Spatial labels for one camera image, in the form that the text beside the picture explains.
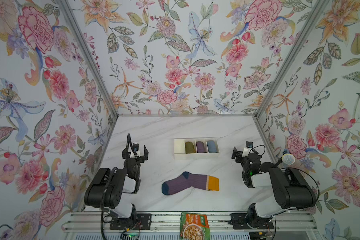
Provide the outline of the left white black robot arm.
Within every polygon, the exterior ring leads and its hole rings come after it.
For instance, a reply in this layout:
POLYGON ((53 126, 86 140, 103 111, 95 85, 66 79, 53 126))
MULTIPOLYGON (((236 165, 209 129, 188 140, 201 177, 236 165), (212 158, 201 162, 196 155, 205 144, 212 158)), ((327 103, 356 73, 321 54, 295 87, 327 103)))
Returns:
POLYGON ((144 154, 141 155, 138 144, 133 144, 133 148, 132 151, 128 148, 123 150, 125 161, 122 169, 115 167, 98 170, 86 190, 84 202, 86 206, 100 209, 113 219, 134 223, 137 219, 136 207, 123 194, 136 194, 139 191, 141 164, 148 160, 149 151, 144 147, 144 154))

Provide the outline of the purple yellow teal sock pair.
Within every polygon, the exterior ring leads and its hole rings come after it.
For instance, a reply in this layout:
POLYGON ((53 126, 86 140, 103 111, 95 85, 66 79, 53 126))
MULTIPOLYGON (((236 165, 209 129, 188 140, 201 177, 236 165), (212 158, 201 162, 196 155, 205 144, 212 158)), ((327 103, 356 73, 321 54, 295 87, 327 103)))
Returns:
POLYGON ((219 191, 220 180, 209 175, 191 174, 183 172, 175 179, 165 181, 162 184, 162 193, 166 196, 177 194, 188 188, 205 191, 219 191))

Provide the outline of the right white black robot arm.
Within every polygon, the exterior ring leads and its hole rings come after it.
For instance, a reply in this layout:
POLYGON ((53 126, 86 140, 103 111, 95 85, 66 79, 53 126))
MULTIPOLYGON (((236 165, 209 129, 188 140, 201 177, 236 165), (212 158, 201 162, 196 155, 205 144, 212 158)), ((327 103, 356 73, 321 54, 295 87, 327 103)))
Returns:
POLYGON ((254 147, 242 151, 233 148, 232 159, 242 166, 242 179, 249 189, 269 189, 272 195, 252 203, 246 213, 245 223, 251 229, 272 221, 272 217, 290 210, 313 207, 319 197, 297 168, 279 168, 280 164, 293 165, 294 155, 284 151, 276 163, 261 162, 262 156, 254 147))

